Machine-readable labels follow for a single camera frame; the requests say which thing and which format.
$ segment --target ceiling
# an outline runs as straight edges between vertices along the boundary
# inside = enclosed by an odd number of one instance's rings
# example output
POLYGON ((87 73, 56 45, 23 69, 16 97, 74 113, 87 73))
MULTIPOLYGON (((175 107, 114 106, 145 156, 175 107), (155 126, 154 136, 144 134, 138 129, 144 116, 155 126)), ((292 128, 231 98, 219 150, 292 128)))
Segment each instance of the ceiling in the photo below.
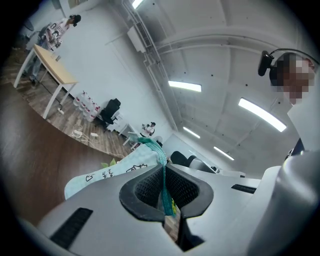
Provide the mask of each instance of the ceiling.
POLYGON ((136 9, 168 78, 202 85, 202 92, 171 88, 178 108, 173 113, 171 107, 172 115, 178 129, 191 129, 200 135, 200 139, 193 139, 202 147, 213 154, 217 154, 214 146, 228 152, 235 159, 231 166, 257 177, 266 168, 281 165, 299 138, 287 116, 291 105, 282 93, 271 90, 268 73, 258 76, 261 51, 313 51, 302 40, 303 28, 284 11, 286 8, 270 3, 144 0, 136 9), (287 129, 279 132, 239 107, 240 98, 269 111, 287 129))

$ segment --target black slot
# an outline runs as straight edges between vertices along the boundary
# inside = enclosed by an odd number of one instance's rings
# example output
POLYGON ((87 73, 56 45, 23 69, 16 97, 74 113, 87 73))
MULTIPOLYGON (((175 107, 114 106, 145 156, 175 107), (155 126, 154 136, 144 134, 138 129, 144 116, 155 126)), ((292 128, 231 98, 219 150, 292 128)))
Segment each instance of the black slot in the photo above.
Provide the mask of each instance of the black slot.
POLYGON ((68 249, 92 213, 93 210, 78 208, 51 236, 51 241, 64 249, 68 249))
POLYGON ((239 185, 239 184, 235 184, 231 188, 234 190, 239 190, 239 191, 250 193, 250 194, 254 194, 256 191, 255 187, 244 186, 244 185, 239 185))

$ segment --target cable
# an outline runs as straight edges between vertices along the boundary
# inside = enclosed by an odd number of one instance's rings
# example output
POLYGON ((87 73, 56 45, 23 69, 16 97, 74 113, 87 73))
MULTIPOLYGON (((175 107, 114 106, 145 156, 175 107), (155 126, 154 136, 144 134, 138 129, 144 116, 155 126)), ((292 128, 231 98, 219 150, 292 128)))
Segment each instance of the cable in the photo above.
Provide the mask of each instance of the cable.
POLYGON ((83 132, 82 132, 82 129, 83 129, 83 126, 80 125, 80 124, 75 124, 73 127, 72 127, 72 132, 71 132, 71 136, 72 137, 75 137, 77 139, 80 139, 80 138, 85 138, 86 140, 82 139, 81 141, 82 142, 89 142, 92 147, 96 150, 99 150, 105 154, 108 154, 108 155, 111 155, 111 156, 114 156, 114 157, 122 157, 122 158, 125 158, 125 156, 123 154, 114 154, 114 153, 111 153, 111 152, 106 152, 106 151, 103 151, 101 150, 100 148, 97 148, 91 141, 93 141, 91 138, 89 138, 87 135, 85 135, 83 132))
POLYGON ((272 51, 270 53, 270 55, 272 55, 275 52, 279 52, 279 51, 294 51, 294 52, 298 52, 298 53, 304 54, 304 55, 308 56, 310 59, 312 59, 315 63, 317 63, 319 65, 319 62, 315 58, 311 57, 309 54, 307 54, 307 53, 305 53, 305 52, 303 52, 301 50, 296 50, 296 49, 291 49, 291 48, 279 48, 279 49, 276 49, 276 50, 272 51))

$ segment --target wooden tabletop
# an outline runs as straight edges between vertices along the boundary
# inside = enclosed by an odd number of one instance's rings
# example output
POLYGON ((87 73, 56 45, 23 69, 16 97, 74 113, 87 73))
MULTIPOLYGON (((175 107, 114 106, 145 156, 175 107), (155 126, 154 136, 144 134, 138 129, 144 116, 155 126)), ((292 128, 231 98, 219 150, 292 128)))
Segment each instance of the wooden tabletop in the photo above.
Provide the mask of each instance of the wooden tabletop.
POLYGON ((69 85, 78 83, 78 81, 66 70, 61 62, 58 62, 55 60, 55 58, 52 58, 53 52, 43 49, 36 44, 33 46, 33 48, 41 61, 47 66, 50 72, 54 74, 60 84, 69 85))
POLYGON ((34 225, 65 200, 69 180, 120 160, 52 126, 11 83, 0 86, 0 123, 1 181, 16 213, 34 225))

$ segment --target white cloth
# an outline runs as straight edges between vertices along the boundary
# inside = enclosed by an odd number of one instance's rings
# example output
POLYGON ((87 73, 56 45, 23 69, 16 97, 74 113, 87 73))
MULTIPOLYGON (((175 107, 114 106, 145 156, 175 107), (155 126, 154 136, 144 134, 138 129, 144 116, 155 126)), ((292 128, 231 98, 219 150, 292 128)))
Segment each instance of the white cloth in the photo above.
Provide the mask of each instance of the white cloth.
POLYGON ((64 188, 64 197, 67 200, 86 186, 120 174, 125 174, 140 168, 160 164, 159 155, 148 146, 142 144, 119 163, 88 174, 72 178, 64 188))
MULTIPOLYGON (((70 25, 67 25, 67 18, 63 18, 62 20, 58 22, 54 22, 48 26, 48 29, 50 30, 52 34, 53 39, 61 39, 61 37, 67 32, 69 29, 70 25)), ((55 41, 51 40, 48 35, 48 32, 46 31, 46 39, 48 40, 48 45, 53 48, 55 46, 55 41)))
POLYGON ((151 126, 148 126, 148 127, 147 127, 147 126, 146 126, 145 129, 142 129, 141 134, 142 134, 143 136, 145 136, 145 137, 149 137, 150 134, 152 134, 154 131, 155 131, 155 129, 154 129, 153 127, 151 127, 151 126))
POLYGON ((309 93, 301 103, 294 105, 288 112, 305 150, 320 150, 320 72, 309 86, 309 93))

